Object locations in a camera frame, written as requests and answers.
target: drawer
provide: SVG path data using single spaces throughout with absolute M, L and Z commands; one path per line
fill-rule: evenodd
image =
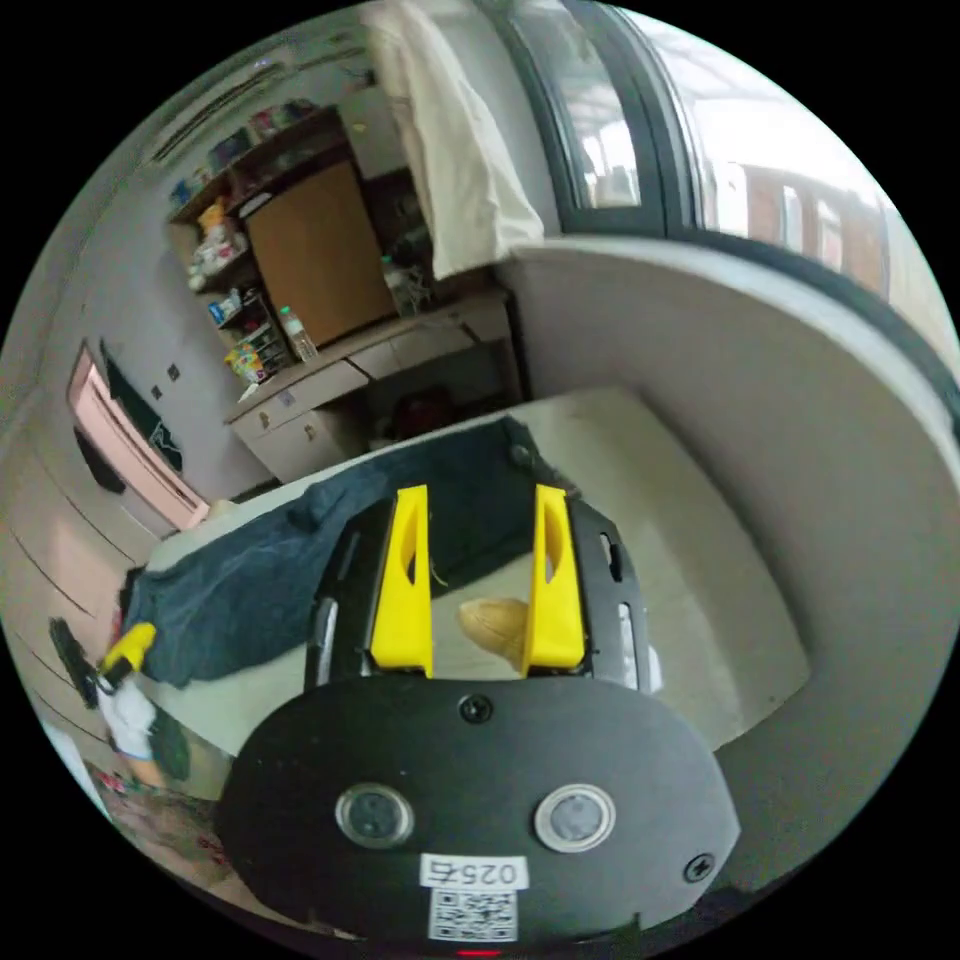
M 290 483 L 364 452 L 352 418 L 308 410 L 251 441 L 251 452 L 280 481 Z
M 437 357 L 473 346 L 470 337 L 459 325 L 424 325 L 409 333 L 402 333 L 390 341 L 401 370 L 418 367 Z
M 374 380 L 382 380 L 393 373 L 399 373 L 403 368 L 397 359 L 391 341 L 374 344 L 365 350 L 359 350 L 350 357 L 350 362 L 356 364 L 367 376 Z
M 352 393 L 367 382 L 367 378 L 355 367 L 338 361 L 254 407 L 234 421 L 233 430 L 249 445 L 289 420 Z
M 502 303 L 494 303 L 471 310 L 464 314 L 465 323 L 484 343 L 510 339 L 510 320 L 507 317 L 506 307 Z

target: wooden cabinet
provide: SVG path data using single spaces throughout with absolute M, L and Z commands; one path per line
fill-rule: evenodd
M 247 220 L 270 298 L 317 346 L 394 312 L 380 247 L 349 163 L 314 174 Z
M 341 101 L 337 109 L 365 180 L 407 166 L 390 100 L 381 87 L 358 90 Z

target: water bottle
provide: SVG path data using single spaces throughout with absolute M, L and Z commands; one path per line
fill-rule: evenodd
M 393 262 L 392 257 L 381 257 L 380 262 L 383 266 L 383 279 L 386 281 L 390 296 L 393 297 L 393 305 L 396 307 L 397 316 L 412 316 L 417 311 L 410 298 L 406 273 Z
M 281 307 L 280 322 L 283 324 L 283 329 L 287 331 L 296 355 L 304 363 L 313 360 L 317 356 L 317 348 L 307 336 L 307 331 L 303 329 L 300 318 L 289 307 Z

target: door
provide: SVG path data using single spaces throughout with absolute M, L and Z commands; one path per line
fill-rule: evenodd
M 317 346 L 393 314 L 380 247 L 349 163 L 314 174 L 247 220 L 270 298 Z
M 188 530 L 206 516 L 210 505 L 183 482 L 110 397 L 86 345 L 70 377 L 67 402 L 100 456 L 161 517 L 178 530 Z

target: curtain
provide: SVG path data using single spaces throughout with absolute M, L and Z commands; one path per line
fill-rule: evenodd
M 433 239 L 436 279 L 542 240 L 493 115 L 422 5 L 379 0 L 360 18 Z

